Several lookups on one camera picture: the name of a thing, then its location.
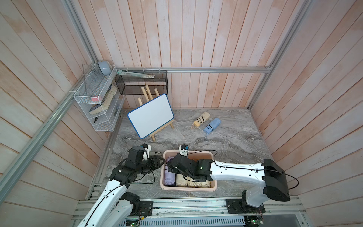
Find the purple umbrella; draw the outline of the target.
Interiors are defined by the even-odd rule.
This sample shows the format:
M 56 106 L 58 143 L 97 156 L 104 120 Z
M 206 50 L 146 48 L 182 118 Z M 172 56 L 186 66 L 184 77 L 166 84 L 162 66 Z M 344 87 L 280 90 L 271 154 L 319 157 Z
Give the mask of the purple umbrella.
M 168 162 L 173 160 L 173 157 L 168 157 L 166 160 L 165 168 L 164 168 L 164 186 L 175 186 L 176 182 L 176 174 L 169 172 L 168 170 Z

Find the beige umbrella with wooden handle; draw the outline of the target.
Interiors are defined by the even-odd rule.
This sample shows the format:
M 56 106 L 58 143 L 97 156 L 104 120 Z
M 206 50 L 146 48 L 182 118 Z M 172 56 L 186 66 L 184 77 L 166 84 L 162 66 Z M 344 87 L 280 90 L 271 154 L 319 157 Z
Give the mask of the beige umbrella with wooden handle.
M 210 188 L 211 187 L 210 181 L 196 182 L 194 179 L 192 179 L 190 177 L 187 177 L 187 181 L 188 181 L 188 187 L 191 187 L 191 188 Z

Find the beige umbrella black lining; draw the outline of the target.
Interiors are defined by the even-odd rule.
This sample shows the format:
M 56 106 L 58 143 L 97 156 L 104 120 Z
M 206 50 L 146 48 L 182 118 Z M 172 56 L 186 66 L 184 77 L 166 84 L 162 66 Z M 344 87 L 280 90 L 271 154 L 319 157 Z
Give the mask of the beige umbrella black lining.
M 176 186 L 177 187 L 187 187 L 188 181 L 181 174 L 176 174 Z

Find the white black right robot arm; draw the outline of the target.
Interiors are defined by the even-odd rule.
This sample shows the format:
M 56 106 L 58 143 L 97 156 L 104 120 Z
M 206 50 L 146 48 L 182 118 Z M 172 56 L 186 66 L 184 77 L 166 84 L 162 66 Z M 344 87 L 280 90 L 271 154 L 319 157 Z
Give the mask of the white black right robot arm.
M 245 192 L 245 203 L 254 208 L 268 200 L 288 202 L 290 194 L 285 171 L 271 159 L 263 163 L 230 164 L 211 159 L 191 160 L 177 154 L 167 162 L 168 171 L 196 182 L 231 180 L 254 184 Z

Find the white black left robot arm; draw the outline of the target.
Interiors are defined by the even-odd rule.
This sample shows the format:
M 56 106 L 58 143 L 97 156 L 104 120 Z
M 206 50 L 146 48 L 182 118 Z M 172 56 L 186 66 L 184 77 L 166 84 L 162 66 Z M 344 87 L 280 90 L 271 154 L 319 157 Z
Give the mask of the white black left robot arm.
M 138 175 L 153 173 L 165 163 L 161 156 L 149 156 L 146 146 L 133 146 L 128 157 L 113 169 L 105 189 L 79 227 L 119 227 L 130 214 L 141 213 L 140 197 L 128 188 L 140 182 Z

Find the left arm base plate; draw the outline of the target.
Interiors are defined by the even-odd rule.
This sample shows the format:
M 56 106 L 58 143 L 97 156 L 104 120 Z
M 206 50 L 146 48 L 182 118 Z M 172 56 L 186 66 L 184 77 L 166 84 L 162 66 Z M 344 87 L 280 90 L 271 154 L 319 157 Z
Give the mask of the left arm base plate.
M 141 201 L 136 194 L 126 192 L 121 196 L 121 200 L 128 201 L 132 205 L 132 212 L 129 216 L 151 216 L 153 211 L 153 201 Z

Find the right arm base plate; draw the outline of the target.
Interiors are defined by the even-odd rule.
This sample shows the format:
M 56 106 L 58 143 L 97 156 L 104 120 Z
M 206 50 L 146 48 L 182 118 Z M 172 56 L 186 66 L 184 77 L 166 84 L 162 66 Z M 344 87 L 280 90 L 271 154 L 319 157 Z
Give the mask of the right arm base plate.
M 243 191 L 241 199 L 226 199 L 226 206 L 229 214 L 246 214 L 246 213 L 265 213 L 265 207 L 263 204 L 260 207 L 252 207 L 247 204 L 246 190 Z

